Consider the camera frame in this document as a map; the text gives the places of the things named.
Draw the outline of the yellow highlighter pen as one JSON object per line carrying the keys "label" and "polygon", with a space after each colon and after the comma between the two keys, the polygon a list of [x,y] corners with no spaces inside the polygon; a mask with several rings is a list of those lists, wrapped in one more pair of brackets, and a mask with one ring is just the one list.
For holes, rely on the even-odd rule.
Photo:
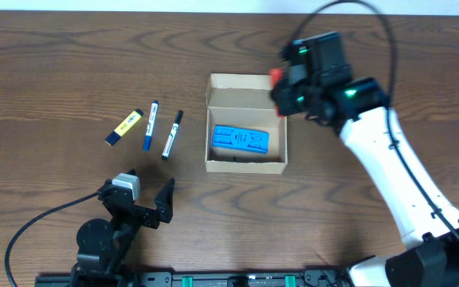
{"label": "yellow highlighter pen", "polygon": [[105,143],[115,145],[143,116],[141,109],[132,111],[106,138]]}

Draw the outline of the brown cardboard box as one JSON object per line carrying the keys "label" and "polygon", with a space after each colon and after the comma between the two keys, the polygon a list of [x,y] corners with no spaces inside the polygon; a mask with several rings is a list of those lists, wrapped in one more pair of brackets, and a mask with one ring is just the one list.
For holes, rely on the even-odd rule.
{"label": "brown cardboard box", "polygon": [[[270,99],[269,75],[210,74],[206,88],[205,166],[208,172],[280,175],[288,164],[287,119]],[[265,154],[215,147],[214,128],[229,126],[269,134]]]}

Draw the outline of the blue whiteboard eraser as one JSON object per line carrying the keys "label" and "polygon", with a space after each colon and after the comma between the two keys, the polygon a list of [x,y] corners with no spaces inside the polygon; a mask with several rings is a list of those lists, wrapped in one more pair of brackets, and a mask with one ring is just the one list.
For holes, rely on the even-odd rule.
{"label": "blue whiteboard eraser", "polygon": [[269,150],[269,134],[258,130],[217,125],[214,127],[212,146],[266,154]]}

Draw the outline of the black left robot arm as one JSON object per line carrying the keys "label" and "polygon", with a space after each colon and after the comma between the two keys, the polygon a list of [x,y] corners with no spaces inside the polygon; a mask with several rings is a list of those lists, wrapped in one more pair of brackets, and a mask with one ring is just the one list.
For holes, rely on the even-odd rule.
{"label": "black left robot arm", "polygon": [[96,192],[112,218],[92,219],[77,231],[77,265],[71,286],[139,286],[137,273],[124,259],[142,227],[158,229],[173,218],[175,180],[170,178],[156,195],[155,208],[138,206],[140,181],[135,171],[107,179]]}

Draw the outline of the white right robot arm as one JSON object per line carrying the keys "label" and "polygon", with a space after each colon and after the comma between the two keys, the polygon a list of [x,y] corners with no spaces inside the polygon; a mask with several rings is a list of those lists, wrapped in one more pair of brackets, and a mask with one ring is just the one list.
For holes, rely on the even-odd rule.
{"label": "white right robot arm", "polygon": [[389,208],[405,250],[348,266],[349,286],[459,286],[459,210],[442,194],[406,139],[376,79],[354,79],[336,32],[290,41],[288,71],[274,70],[281,116],[304,113],[332,128],[363,165]]}

